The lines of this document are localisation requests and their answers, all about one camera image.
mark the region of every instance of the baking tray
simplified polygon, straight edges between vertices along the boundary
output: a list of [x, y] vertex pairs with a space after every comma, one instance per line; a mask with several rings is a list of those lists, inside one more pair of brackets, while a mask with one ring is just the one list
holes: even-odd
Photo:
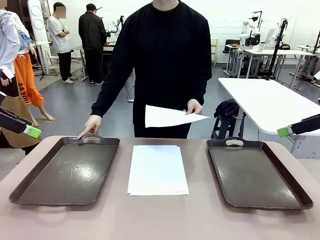
[[313, 201], [266, 143], [238, 137], [206, 143], [224, 198], [233, 207], [266, 210], [313, 207]]
[[11, 193], [10, 202], [52, 207], [94, 203], [119, 143], [94, 134], [62, 137]]

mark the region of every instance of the white cabinet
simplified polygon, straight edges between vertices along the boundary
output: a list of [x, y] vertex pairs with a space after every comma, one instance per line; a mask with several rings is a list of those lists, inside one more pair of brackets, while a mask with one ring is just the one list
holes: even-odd
[[218, 46], [218, 39], [211, 38], [211, 61], [214, 65], [217, 63], [217, 46]]

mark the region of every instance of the orange pants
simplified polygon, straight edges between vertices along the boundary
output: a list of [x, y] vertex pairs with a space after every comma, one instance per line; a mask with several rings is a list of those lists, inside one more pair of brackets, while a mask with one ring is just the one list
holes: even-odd
[[36, 89], [35, 76], [29, 53], [19, 54], [16, 57], [14, 60], [14, 70], [20, 94], [25, 104], [41, 107], [44, 104], [44, 98]]

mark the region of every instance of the black sweater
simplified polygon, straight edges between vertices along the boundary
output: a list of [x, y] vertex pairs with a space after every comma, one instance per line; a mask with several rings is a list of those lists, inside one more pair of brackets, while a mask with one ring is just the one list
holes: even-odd
[[144, 122], [146, 105], [185, 110], [191, 99], [203, 105], [212, 77], [208, 21], [183, 2], [169, 11], [150, 3], [128, 17], [92, 115], [109, 110], [133, 68], [133, 123]]
[[87, 11], [79, 18], [79, 35], [85, 50], [103, 49], [107, 42], [104, 23], [92, 11]]

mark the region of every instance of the man in black jacket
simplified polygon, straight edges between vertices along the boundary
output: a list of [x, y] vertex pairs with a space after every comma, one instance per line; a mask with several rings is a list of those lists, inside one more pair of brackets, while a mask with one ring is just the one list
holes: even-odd
[[99, 86], [103, 84], [103, 52], [107, 33], [102, 19], [96, 15], [96, 6], [90, 3], [86, 11], [79, 18], [79, 35], [90, 83]]
[[212, 77], [208, 21], [180, 0], [153, 0], [124, 23], [86, 129], [98, 133], [109, 110], [135, 71], [133, 105], [137, 138], [186, 139], [190, 124], [145, 127], [146, 105], [201, 114]]

